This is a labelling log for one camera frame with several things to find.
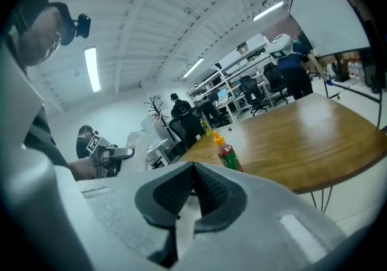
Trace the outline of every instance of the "floor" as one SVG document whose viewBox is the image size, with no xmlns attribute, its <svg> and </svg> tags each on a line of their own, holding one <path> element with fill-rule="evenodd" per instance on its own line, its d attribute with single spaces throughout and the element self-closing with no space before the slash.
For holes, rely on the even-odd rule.
<svg viewBox="0 0 387 271">
<path fill-rule="evenodd" d="M 373 94 L 367 87 L 353 84 L 350 81 L 343 83 L 343 85 L 379 98 L 379 95 Z M 326 96 L 324 83 L 321 80 L 315 78 L 312 81 L 312 86 L 315 93 Z M 377 125 L 379 113 L 379 105 L 377 103 L 348 90 L 328 86 L 329 96 L 338 92 L 340 92 L 340 99 L 334 98 L 333 100 L 355 111 L 375 126 Z M 379 128 L 387 125 L 387 93 L 384 92 L 383 94 L 385 96 L 383 96 L 382 100 L 384 104 L 382 104 L 383 108 Z M 248 119 L 251 116 L 250 112 L 247 111 L 239 116 L 238 121 Z M 384 203 L 386 185 L 387 158 L 384 158 L 362 174 L 334 186 L 325 215 L 330 217 L 346 235 L 350 236 L 355 231 L 374 221 Z M 324 191 L 325 201 L 327 200 L 328 192 L 328 189 Z M 301 199 L 313 205 L 310 194 L 302 194 L 299 196 Z M 317 206 L 320 207 L 321 191 L 315 192 L 314 198 Z M 197 199 L 190 197 L 181 211 L 181 219 L 177 224 L 177 244 L 180 257 L 193 242 L 194 223 L 199 217 L 200 209 Z"/>
</svg>

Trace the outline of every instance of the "red sauce bottle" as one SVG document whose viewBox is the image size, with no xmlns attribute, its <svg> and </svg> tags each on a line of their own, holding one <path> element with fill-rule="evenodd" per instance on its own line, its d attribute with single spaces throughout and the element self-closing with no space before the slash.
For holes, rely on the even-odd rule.
<svg viewBox="0 0 387 271">
<path fill-rule="evenodd" d="M 218 131 L 213 132 L 213 140 L 218 145 L 218 156 L 226 168 L 243 172 L 242 166 L 235 154 L 231 145 L 224 141 L 224 137 L 218 134 Z"/>
</svg>

